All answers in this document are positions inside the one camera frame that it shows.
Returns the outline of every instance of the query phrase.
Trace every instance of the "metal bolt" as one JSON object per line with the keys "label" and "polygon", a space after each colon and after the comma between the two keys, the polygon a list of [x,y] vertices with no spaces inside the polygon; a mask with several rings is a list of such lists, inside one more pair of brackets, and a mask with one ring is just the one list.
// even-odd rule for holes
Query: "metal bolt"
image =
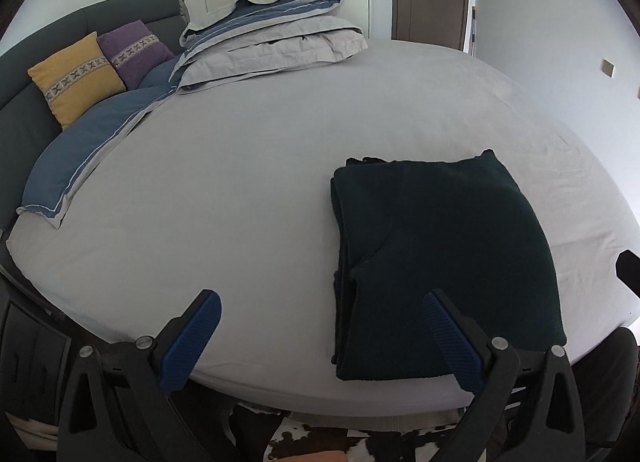
{"label": "metal bolt", "polygon": [[154,343],[153,337],[142,336],[136,339],[136,348],[138,350],[146,350]]}
{"label": "metal bolt", "polygon": [[80,357],[82,357],[82,358],[87,358],[92,353],[94,353],[94,347],[92,347],[92,346],[87,345],[87,346],[82,347],[80,349]]}
{"label": "metal bolt", "polygon": [[556,357],[564,357],[564,349],[560,345],[553,345],[551,347],[551,353]]}
{"label": "metal bolt", "polygon": [[504,337],[494,337],[491,339],[491,344],[496,350],[506,350],[509,347],[509,342]]}

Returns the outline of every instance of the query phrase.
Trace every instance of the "purple pillow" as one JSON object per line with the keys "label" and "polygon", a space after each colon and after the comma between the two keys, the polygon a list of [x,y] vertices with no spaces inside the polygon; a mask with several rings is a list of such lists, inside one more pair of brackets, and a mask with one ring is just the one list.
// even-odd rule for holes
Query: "purple pillow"
{"label": "purple pillow", "polygon": [[127,90],[135,90],[152,68],[175,57],[140,20],[102,34],[98,45]]}

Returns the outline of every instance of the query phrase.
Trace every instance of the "wall switch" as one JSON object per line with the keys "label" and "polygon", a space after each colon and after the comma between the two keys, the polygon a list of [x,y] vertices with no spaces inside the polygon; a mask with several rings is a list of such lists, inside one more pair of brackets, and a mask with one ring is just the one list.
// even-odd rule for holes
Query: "wall switch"
{"label": "wall switch", "polygon": [[609,63],[609,61],[603,59],[601,70],[607,76],[613,77],[613,70],[615,70],[615,66],[613,66],[613,63]]}

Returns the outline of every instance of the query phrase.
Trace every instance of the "dark gray headboard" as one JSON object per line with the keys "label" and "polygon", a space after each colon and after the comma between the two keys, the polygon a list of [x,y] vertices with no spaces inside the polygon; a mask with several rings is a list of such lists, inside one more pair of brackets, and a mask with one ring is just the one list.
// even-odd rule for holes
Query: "dark gray headboard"
{"label": "dark gray headboard", "polygon": [[81,8],[30,35],[0,56],[0,232],[16,218],[31,168],[60,125],[27,70],[91,32],[141,19],[175,53],[186,27],[181,0],[107,0]]}

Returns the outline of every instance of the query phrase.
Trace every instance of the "dark green blanket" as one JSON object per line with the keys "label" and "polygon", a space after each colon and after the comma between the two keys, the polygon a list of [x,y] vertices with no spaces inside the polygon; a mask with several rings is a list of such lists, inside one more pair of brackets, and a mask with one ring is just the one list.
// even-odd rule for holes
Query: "dark green blanket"
{"label": "dark green blanket", "polygon": [[331,196],[339,378],[450,373],[420,310],[434,288],[489,337],[525,350],[565,344],[549,245],[493,151],[456,163],[351,159]]}

